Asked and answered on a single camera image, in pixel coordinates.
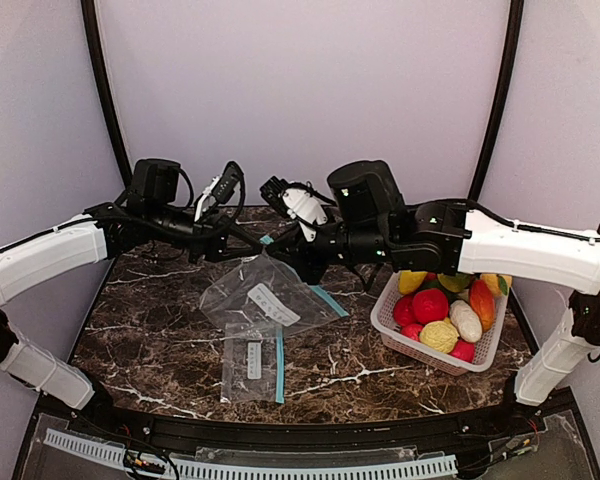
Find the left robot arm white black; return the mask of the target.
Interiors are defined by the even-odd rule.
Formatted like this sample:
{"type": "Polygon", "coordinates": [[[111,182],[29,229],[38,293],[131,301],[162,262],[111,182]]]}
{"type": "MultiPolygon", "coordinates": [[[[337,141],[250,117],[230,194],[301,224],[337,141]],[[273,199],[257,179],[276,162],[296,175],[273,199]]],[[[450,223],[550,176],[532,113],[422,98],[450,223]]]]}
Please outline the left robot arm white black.
{"type": "Polygon", "coordinates": [[[78,267],[152,242],[182,250],[190,262],[221,262],[261,252],[259,241],[236,223],[244,206],[238,204],[231,215],[219,210],[234,195],[246,197],[240,166],[228,162],[200,196],[191,195],[185,206],[177,207],[178,183],[188,179],[175,161],[141,159],[115,201],[0,247],[0,371],[73,410],[83,410],[98,395],[93,381],[10,325],[3,310],[10,300],[78,267]]]}

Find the large clear zip bag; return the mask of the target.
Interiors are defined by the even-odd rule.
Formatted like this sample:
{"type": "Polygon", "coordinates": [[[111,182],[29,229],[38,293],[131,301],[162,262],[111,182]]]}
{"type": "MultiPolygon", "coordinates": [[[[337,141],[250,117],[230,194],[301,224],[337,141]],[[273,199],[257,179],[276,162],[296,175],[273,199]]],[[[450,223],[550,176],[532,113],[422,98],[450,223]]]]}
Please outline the large clear zip bag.
{"type": "Polygon", "coordinates": [[[279,329],[287,337],[349,316],[323,288],[307,285],[295,270],[265,253],[241,260],[209,286],[199,308],[221,330],[236,324],[279,329]]]}

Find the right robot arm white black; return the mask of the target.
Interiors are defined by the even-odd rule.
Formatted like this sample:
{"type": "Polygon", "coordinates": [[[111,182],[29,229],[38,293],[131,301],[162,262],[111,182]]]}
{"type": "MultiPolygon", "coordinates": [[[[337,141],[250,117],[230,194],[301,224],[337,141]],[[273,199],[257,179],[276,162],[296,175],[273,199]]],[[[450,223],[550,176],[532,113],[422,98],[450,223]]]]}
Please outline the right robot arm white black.
{"type": "Polygon", "coordinates": [[[501,217],[469,199],[409,205],[389,165],[360,160],[327,179],[330,195],[277,177],[260,189],[294,221],[267,249],[314,285],[328,268],[387,264],[394,271],[494,273],[565,286],[559,325],[513,377],[514,402],[534,407],[600,347],[600,225],[565,230],[501,217]]]}

